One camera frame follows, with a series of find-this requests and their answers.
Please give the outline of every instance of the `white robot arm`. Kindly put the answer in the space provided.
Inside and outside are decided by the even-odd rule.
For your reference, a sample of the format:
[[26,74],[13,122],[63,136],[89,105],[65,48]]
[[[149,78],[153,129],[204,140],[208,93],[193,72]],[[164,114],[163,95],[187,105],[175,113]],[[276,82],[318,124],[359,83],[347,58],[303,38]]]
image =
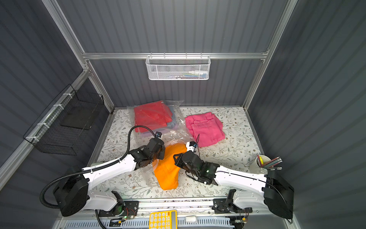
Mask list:
[[[85,167],[81,171],[75,167],[70,168],[67,175],[52,181],[44,188],[40,195],[41,203],[47,207],[60,208],[63,216],[88,209],[100,209],[112,215],[120,215],[124,202],[117,192],[95,192],[92,189],[112,177],[145,167],[155,159],[163,159],[165,147],[159,136],[161,133],[157,132],[157,136],[148,145],[128,151],[121,158]],[[198,182],[241,189],[238,192],[231,189],[226,201],[213,207],[215,212],[239,213],[247,207],[268,207],[272,213],[282,218],[292,218],[293,188],[274,171],[270,171],[268,175],[251,174],[204,162],[194,153],[196,147],[195,142],[187,143],[186,153],[173,156],[175,165],[191,173],[192,176],[187,176]],[[44,193],[57,182],[59,183],[53,194],[58,205],[52,205],[44,200]]]

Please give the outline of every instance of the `folded clothes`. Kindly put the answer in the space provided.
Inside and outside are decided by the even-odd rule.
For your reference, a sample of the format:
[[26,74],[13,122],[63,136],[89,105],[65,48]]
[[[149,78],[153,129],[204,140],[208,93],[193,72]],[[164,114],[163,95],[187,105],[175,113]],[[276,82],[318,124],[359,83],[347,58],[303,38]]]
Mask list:
[[[168,106],[169,110],[171,111],[172,115],[172,121],[167,123],[167,126],[165,128],[158,128],[158,129],[154,129],[153,132],[161,132],[162,134],[164,133],[169,133],[172,129],[178,129],[178,125],[177,125],[177,121],[175,118],[175,113],[174,113],[174,107],[173,106]],[[151,136],[150,132],[144,132],[141,133],[142,136],[147,137],[147,136]]]
[[[152,130],[167,127],[168,123],[173,121],[172,112],[162,100],[135,107],[134,112],[135,125],[146,126]],[[143,133],[148,130],[145,128],[136,128],[135,131]]]
[[225,139],[222,122],[211,112],[186,117],[186,126],[194,139],[197,140],[199,135],[200,147],[214,145]]

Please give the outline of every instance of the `orange cloth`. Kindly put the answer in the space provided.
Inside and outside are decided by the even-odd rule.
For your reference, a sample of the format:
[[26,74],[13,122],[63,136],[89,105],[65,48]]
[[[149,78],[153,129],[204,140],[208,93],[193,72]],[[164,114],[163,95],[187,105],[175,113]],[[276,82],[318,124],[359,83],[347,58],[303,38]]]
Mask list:
[[163,190],[178,187],[178,172],[180,168],[175,166],[173,155],[185,153],[186,151],[187,148],[184,144],[169,145],[165,148],[164,159],[153,161],[155,176]]

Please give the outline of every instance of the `white wire basket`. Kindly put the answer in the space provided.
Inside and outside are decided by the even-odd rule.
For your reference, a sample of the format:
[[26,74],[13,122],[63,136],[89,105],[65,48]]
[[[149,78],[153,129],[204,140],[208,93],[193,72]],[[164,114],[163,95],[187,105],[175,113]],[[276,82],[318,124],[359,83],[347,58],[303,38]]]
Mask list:
[[211,59],[155,59],[147,56],[150,80],[208,80]]

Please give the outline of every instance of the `floral tablecloth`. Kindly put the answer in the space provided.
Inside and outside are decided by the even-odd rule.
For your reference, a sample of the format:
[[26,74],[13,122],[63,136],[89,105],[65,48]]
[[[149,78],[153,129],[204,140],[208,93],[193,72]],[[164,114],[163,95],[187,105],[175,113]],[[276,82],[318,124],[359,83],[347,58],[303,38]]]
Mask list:
[[[181,108],[181,111],[184,116],[212,112],[224,124],[223,132],[226,139],[215,145],[200,148],[202,160],[218,163],[238,171],[249,171],[249,164],[260,152],[243,108]],[[118,110],[98,162],[112,160],[125,153],[130,128],[127,110]],[[131,149],[134,148],[136,148],[136,143],[131,137]],[[115,190],[121,194],[123,199],[145,199],[226,196],[230,189],[230,187],[196,182],[188,178],[183,169],[179,172],[179,186],[173,190],[162,190],[152,172],[146,174],[145,179],[142,176],[142,169],[139,169],[109,179],[96,186],[94,190],[100,192]]]

